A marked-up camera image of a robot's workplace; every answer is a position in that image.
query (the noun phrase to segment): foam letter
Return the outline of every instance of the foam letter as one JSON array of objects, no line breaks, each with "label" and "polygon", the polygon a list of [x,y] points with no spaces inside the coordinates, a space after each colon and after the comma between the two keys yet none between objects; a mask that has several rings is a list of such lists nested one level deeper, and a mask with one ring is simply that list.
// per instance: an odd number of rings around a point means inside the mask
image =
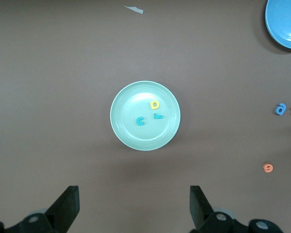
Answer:
[{"label": "foam letter", "polygon": [[141,116],[141,117],[138,117],[137,119],[136,119],[136,123],[137,123],[137,125],[140,125],[140,126],[142,126],[142,125],[144,125],[145,123],[142,121],[144,118]]},{"label": "foam letter", "polygon": [[286,105],[284,103],[280,103],[278,107],[276,107],[275,112],[277,115],[282,116],[285,113],[286,109]]},{"label": "foam letter", "polygon": [[154,119],[163,119],[162,115],[157,115],[156,113],[154,114]]},{"label": "foam letter", "polygon": [[155,109],[158,109],[160,107],[160,102],[158,102],[157,100],[155,101],[151,101],[150,102],[150,105],[151,105],[151,109],[152,110],[155,110]]},{"label": "foam letter", "polygon": [[274,169],[273,168],[273,165],[271,165],[271,164],[265,164],[264,166],[263,166],[263,169],[264,169],[264,171],[265,172],[272,172],[272,170]]}]

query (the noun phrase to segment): letter c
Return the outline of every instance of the letter c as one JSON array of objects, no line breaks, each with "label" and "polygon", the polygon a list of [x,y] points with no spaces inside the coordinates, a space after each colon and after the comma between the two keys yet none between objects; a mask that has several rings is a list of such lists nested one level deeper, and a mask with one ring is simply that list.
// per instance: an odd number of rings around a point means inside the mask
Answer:
[{"label": "letter c", "polygon": [[136,119],[136,123],[137,123],[137,125],[140,125],[140,126],[142,126],[142,125],[144,125],[145,123],[142,121],[144,118],[141,116],[141,117],[138,117],[137,119]]}]

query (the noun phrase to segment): white paper scrap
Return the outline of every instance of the white paper scrap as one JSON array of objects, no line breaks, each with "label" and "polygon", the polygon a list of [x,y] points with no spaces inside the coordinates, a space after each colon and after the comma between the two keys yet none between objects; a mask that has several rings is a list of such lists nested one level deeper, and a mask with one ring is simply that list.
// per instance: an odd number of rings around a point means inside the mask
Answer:
[{"label": "white paper scrap", "polygon": [[143,13],[144,13],[143,10],[141,10],[141,9],[139,9],[138,7],[135,7],[135,6],[125,6],[125,7],[128,8],[128,9],[131,9],[131,10],[133,10],[133,11],[135,11],[135,12],[138,12],[138,13],[140,13],[140,14],[143,14]]}]

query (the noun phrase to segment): screw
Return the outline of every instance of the screw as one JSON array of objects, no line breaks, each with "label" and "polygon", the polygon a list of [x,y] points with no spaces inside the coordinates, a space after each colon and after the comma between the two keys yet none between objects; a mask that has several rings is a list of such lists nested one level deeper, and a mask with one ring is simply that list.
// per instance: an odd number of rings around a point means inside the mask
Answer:
[{"label": "screw", "polygon": [[257,222],[256,225],[260,228],[260,229],[263,229],[263,230],[267,230],[268,229],[268,226],[266,225],[265,222]]},{"label": "screw", "polygon": [[33,216],[33,217],[29,218],[28,222],[33,223],[33,222],[36,222],[38,219],[39,219],[38,217]]},{"label": "screw", "polygon": [[226,216],[224,214],[217,214],[217,219],[219,219],[220,221],[225,221]]}]

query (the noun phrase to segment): plate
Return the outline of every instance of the plate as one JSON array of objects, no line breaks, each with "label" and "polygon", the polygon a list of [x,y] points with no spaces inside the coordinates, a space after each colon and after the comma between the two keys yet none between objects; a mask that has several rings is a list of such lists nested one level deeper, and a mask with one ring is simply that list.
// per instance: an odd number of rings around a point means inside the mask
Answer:
[{"label": "plate", "polygon": [[268,0],[265,22],[274,40],[291,49],[291,0]]},{"label": "plate", "polygon": [[115,135],[136,150],[166,145],[180,124],[175,96],[163,85],[139,81],[124,87],[114,98],[110,121]]}]

